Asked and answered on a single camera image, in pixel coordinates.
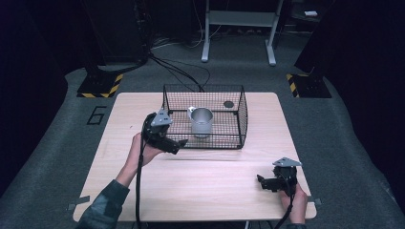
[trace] wire basket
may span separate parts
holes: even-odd
[[[212,130],[206,137],[191,132],[189,107],[211,110]],[[163,87],[163,109],[173,120],[167,137],[190,149],[242,149],[247,133],[247,106],[242,85],[184,85]]]

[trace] light wooden tabletop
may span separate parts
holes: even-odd
[[[140,190],[142,221],[204,221],[280,219],[285,211],[279,195],[263,190],[256,175],[272,178],[272,162],[298,160],[283,110],[276,94],[246,93],[248,127],[241,150],[181,149],[160,154],[143,167]],[[125,93],[117,96],[81,197],[90,202],[76,206],[74,219],[114,179],[128,155],[132,136],[145,117],[157,112],[160,93]],[[310,196],[302,167],[298,182]],[[135,221],[135,180],[130,185],[119,220]],[[307,219],[316,216],[313,202]]]

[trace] sleeve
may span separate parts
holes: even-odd
[[[122,204],[128,196],[129,189],[116,180],[112,180],[96,197],[76,226],[80,228],[107,229],[117,226],[122,212]]]
[[[307,226],[302,223],[292,223],[287,225],[287,229],[307,229]]]

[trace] gray carpeted floor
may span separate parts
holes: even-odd
[[[197,65],[210,71],[210,84],[243,84],[247,92],[277,93],[312,196],[319,198],[317,217],[309,228],[405,228],[405,217],[353,133],[343,101],[327,81],[331,99],[294,98],[287,73],[308,40],[285,34],[275,51],[277,66],[267,64],[263,36],[223,37],[211,43],[209,62],[201,62],[203,44],[190,49],[171,45],[153,49],[159,58]],[[177,64],[203,83],[204,70]],[[0,200],[0,228],[74,228],[69,203],[79,198],[115,98],[78,98],[86,73],[66,75],[69,90],[52,126]],[[191,83],[179,76],[184,83]],[[179,83],[153,61],[126,73],[123,92],[162,92],[163,84]],[[100,125],[86,125],[96,106],[105,113]],[[118,228],[131,228],[120,223]],[[253,222],[253,228],[269,228]]]

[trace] yellow and black hazard tape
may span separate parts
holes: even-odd
[[[89,98],[91,98],[91,97],[112,97],[116,93],[122,77],[123,77],[123,74],[120,74],[119,76],[117,76],[116,81],[114,82],[114,85],[111,88],[110,92],[108,92],[106,94],[85,94],[85,93],[83,93],[83,94],[77,94],[77,97],[89,97]]]
[[[291,89],[292,95],[294,97],[300,97],[300,95],[298,94],[298,90],[297,90],[297,86],[294,83],[294,75],[299,75],[299,76],[308,76],[307,74],[287,74],[287,80],[288,80],[288,84],[289,84],[289,88]]]

